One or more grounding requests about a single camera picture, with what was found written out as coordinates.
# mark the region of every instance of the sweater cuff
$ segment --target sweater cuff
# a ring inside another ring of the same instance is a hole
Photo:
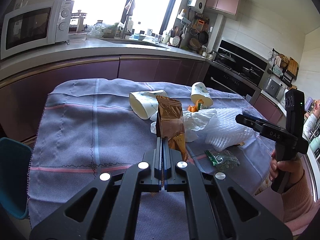
[[[284,210],[294,208],[304,202],[310,195],[306,174],[288,191],[281,194]]]

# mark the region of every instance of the microwave knob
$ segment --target microwave knob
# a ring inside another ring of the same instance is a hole
[[[59,24],[59,30],[64,31],[67,28],[67,23],[62,22]]]
[[[70,11],[69,9],[64,9],[62,12],[61,12],[61,16],[63,18],[67,17],[69,15]]]

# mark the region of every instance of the green candy wrapper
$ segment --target green candy wrapper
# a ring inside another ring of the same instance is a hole
[[[232,169],[240,165],[238,158],[228,150],[223,150],[220,153],[213,150],[206,150],[204,153],[218,171],[226,171],[227,169]]]

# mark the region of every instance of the pink clothing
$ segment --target pink clothing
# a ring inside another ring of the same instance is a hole
[[[281,195],[284,206],[284,223],[294,236],[301,234],[320,207],[320,199],[313,201],[307,179],[302,179]]]

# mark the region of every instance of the microwave control panel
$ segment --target microwave control panel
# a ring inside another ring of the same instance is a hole
[[[59,11],[55,42],[67,41],[74,1],[63,1]]]

